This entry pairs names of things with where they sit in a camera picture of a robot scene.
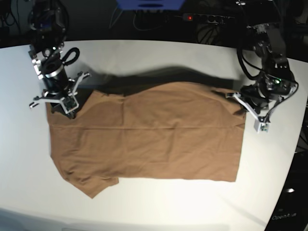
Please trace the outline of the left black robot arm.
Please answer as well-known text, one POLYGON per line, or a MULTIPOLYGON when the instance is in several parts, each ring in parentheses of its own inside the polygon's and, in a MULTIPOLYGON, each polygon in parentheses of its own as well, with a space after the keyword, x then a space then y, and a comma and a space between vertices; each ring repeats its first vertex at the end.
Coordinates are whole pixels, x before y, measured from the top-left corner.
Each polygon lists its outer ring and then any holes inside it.
POLYGON ((246 77, 254 83, 228 93, 256 120, 267 124, 275 109, 298 91, 286 57, 286 45, 276 24, 259 24, 242 29, 236 48, 238 62, 246 77), (245 45, 252 45, 261 59, 261 67, 250 63, 243 54, 245 45))

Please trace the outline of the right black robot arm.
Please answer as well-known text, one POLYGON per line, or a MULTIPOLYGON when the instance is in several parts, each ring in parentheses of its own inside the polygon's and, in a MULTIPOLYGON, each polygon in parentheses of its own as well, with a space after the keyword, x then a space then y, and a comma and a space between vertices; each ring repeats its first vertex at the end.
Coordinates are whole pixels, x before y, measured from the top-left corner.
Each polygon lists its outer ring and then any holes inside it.
POLYGON ((35 0, 28 23, 34 32, 28 53, 38 79, 45 86, 43 94, 36 96, 29 107, 49 103, 74 119, 79 108, 77 89, 90 74, 80 72, 76 78, 66 74, 65 67, 80 56, 80 50, 76 47, 61 55, 69 28, 68 11, 59 0, 35 0))

